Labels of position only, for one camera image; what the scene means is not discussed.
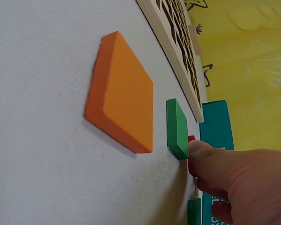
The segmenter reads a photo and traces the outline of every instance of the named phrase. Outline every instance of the hand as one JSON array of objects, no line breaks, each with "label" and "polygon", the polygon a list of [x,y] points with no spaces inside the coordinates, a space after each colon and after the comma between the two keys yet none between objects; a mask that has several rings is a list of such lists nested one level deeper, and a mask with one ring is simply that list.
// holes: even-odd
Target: hand
[{"label": "hand", "polygon": [[230,151],[190,142],[190,161],[203,192],[227,200],[212,206],[234,225],[281,225],[281,151]]}]

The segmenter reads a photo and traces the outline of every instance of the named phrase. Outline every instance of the wooden puzzle board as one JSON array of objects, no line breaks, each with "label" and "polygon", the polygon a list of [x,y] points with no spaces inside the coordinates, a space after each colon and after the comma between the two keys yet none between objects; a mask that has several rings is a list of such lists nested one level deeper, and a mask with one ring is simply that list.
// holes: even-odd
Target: wooden puzzle board
[{"label": "wooden puzzle board", "polygon": [[179,0],[137,0],[154,31],[197,122],[203,122],[197,72],[188,26],[189,18]]}]

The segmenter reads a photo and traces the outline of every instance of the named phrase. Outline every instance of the finger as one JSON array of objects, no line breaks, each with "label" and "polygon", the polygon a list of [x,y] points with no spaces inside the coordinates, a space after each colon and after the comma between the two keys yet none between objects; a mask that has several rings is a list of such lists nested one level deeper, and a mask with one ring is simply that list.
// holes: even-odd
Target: finger
[{"label": "finger", "polygon": [[206,180],[203,178],[198,178],[197,179],[197,187],[201,191],[208,193],[214,197],[221,198],[223,200],[229,201],[228,200],[228,193],[227,191],[224,191],[223,189],[220,189],[210,183],[208,183]]},{"label": "finger", "polygon": [[[198,142],[198,141],[190,141],[192,142],[192,145],[193,145],[193,149],[197,149],[197,148],[200,148],[202,145],[204,146],[210,146],[209,144],[205,143],[205,142]],[[199,177],[199,175],[197,174],[191,160],[189,159],[188,160],[188,171],[189,173],[193,176],[193,177]]]},{"label": "finger", "polygon": [[189,150],[189,160],[196,173],[208,183],[228,191],[239,175],[235,167],[245,153],[212,148],[201,141],[190,142]]},{"label": "finger", "polygon": [[233,224],[231,210],[231,204],[227,202],[216,202],[211,207],[213,217],[227,224]]}]

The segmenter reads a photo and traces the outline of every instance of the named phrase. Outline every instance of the orange wooden block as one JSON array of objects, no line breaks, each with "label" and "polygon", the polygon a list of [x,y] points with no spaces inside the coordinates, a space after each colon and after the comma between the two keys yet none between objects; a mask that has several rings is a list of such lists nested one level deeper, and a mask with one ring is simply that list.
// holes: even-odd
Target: orange wooden block
[{"label": "orange wooden block", "polygon": [[84,115],[131,151],[153,151],[153,83],[119,32],[102,38]]}]

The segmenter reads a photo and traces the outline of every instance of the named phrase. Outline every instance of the teal box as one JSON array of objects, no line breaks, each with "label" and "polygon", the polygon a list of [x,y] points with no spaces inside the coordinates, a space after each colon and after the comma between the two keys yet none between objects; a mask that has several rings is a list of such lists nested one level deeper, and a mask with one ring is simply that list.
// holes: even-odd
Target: teal box
[{"label": "teal box", "polygon": [[[201,140],[215,148],[234,150],[227,102],[217,101],[204,104],[203,114],[204,123],[200,124]],[[211,215],[211,206],[218,201],[223,200],[203,193],[203,225],[227,225]]]}]

